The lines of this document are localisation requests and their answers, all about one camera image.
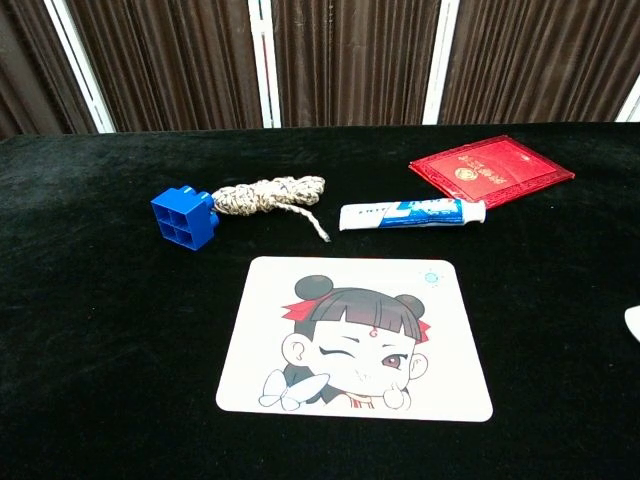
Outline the blue building block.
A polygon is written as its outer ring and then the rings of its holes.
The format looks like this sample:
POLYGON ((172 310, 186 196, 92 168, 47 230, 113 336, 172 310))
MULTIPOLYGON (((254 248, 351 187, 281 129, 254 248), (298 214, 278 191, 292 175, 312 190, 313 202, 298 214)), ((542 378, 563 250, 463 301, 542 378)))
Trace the blue building block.
POLYGON ((197 251, 214 238, 219 218, 210 193, 185 185, 165 190, 150 204, 165 239, 197 251))

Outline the white frame post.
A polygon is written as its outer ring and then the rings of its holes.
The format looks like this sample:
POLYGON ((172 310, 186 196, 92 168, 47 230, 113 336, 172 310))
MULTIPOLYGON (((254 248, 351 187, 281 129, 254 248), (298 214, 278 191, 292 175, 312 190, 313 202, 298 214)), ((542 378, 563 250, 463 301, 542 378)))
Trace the white frame post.
POLYGON ((460 0, 440 0, 422 116, 423 125, 436 125, 439 120, 459 6, 460 0))
POLYGON ((640 122, 640 77, 636 79, 636 82, 623 102, 615 121, 617 123, 640 122))
POLYGON ((109 108, 98 84, 89 56, 81 41, 66 0, 42 0, 60 40, 98 133, 116 132, 109 108))
POLYGON ((281 128, 281 109, 275 55, 271 0, 247 0, 262 123, 281 128))

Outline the brown curtain panel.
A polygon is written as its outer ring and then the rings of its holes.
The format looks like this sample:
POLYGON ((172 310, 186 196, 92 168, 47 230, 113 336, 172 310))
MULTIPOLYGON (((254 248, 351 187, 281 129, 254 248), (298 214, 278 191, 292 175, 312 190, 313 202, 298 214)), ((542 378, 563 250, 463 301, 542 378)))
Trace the brown curtain panel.
POLYGON ((640 76, 640 0, 460 0, 442 124, 610 122, 640 76))
POLYGON ((116 130, 263 125, 247 0, 66 0, 116 130))
POLYGON ((271 0, 285 127, 419 125, 441 0, 271 0))
POLYGON ((0 140, 96 131, 43 0, 0 0, 0 140))

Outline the black velvet table cloth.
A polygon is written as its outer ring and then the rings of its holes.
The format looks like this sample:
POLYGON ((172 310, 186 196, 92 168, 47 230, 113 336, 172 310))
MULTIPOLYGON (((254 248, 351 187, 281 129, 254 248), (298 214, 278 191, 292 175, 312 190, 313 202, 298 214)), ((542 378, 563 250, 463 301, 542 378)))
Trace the black velvet table cloth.
POLYGON ((640 480, 640 124, 16 136, 0 142, 0 480, 640 480), (348 203, 431 198, 415 159, 507 135, 575 173, 482 225, 339 232, 348 203), (190 186, 197 251, 150 202, 190 186), (259 255, 457 270, 482 424, 226 413, 259 255))

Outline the red booklet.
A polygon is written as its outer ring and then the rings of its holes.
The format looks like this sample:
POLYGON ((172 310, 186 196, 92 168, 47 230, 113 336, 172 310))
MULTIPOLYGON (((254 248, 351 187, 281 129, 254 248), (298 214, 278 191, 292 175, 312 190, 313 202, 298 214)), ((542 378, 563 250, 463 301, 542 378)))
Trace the red booklet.
POLYGON ((429 155, 411 162, 409 169, 445 195, 482 201, 488 209, 575 178, 507 135, 429 155))

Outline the white blue toothpaste tube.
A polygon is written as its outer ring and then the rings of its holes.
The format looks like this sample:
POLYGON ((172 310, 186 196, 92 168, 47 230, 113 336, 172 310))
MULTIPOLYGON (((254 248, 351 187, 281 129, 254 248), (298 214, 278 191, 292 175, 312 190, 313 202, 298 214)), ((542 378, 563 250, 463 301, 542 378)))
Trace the white blue toothpaste tube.
POLYGON ((452 198, 349 204, 341 207, 339 230, 462 226, 483 223, 486 212, 484 201, 452 198))

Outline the cartoon girl mouse pad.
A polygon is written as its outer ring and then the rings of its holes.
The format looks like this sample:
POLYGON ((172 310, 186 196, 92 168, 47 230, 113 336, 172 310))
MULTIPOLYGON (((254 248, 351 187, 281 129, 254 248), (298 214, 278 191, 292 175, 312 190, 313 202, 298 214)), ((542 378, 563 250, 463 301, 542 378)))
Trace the cartoon girl mouse pad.
POLYGON ((493 405, 443 260, 259 257, 216 393, 226 411, 484 422, 493 405))

